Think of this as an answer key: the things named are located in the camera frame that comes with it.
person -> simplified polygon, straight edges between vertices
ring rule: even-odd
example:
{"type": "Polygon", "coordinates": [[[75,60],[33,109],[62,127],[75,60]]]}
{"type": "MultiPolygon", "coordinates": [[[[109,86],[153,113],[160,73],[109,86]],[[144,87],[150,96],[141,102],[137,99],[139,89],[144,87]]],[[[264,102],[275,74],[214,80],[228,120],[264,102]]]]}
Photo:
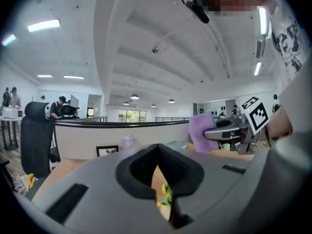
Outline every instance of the person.
{"type": "MultiPolygon", "coordinates": [[[[256,6],[262,6],[270,15],[272,26],[272,44],[278,65],[282,89],[308,61],[311,53],[310,39],[294,16],[290,7],[283,0],[198,0],[203,8],[216,12],[248,11],[256,6]]],[[[292,131],[292,125],[281,106],[270,118],[266,125],[270,138],[280,137],[292,131]]],[[[266,140],[266,131],[260,131],[255,139],[266,140]]]]}
{"type": "Polygon", "coordinates": [[[275,113],[280,107],[281,104],[279,103],[279,100],[277,98],[277,95],[273,95],[274,101],[272,103],[272,112],[275,113]]]}
{"type": "Polygon", "coordinates": [[[3,99],[2,100],[2,107],[8,107],[10,105],[10,99],[11,99],[11,96],[9,93],[9,88],[5,89],[5,92],[3,94],[2,99],[3,99]]]}
{"type": "Polygon", "coordinates": [[[47,103],[47,101],[45,100],[45,96],[41,96],[40,99],[41,99],[40,102],[47,103]]]}
{"type": "Polygon", "coordinates": [[[13,87],[11,90],[11,99],[10,99],[10,106],[12,108],[21,109],[21,100],[18,95],[18,90],[16,87],[13,87]]]}
{"type": "Polygon", "coordinates": [[[59,109],[66,104],[66,98],[64,96],[60,96],[58,101],[53,102],[50,109],[50,115],[54,120],[59,120],[60,114],[59,109]]]}

white ceiling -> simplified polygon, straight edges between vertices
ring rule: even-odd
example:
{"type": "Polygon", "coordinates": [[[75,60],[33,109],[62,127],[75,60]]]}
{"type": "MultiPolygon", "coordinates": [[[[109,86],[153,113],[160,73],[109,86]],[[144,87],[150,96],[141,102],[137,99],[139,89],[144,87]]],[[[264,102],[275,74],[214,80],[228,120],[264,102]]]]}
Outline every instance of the white ceiling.
{"type": "MultiPolygon", "coordinates": [[[[208,16],[205,25],[180,0],[28,0],[10,32],[17,40],[4,54],[41,83],[101,85],[110,105],[137,93],[140,107],[160,106],[201,81],[254,76],[257,12],[208,16]],[[61,27],[27,31],[52,19],[61,27]],[[85,80],[62,78],[71,73],[85,80]]],[[[271,72],[272,59],[267,42],[260,75],[271,72]]]]}

air vent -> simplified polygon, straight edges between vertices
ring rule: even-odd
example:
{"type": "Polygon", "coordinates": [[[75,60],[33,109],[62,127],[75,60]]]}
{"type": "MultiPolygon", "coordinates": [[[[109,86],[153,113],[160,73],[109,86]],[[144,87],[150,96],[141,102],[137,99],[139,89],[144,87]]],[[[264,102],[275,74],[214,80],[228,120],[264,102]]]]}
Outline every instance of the air vent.
{"type": "Polygon", "coordinates": [[[256,52],[256,57],[260,58],[263,57],[264,53],[264,48],[265,48],[265,42],[266,42],[266,36],[262,35],[258,38],[257,41],[257,52],[256,52]]]}

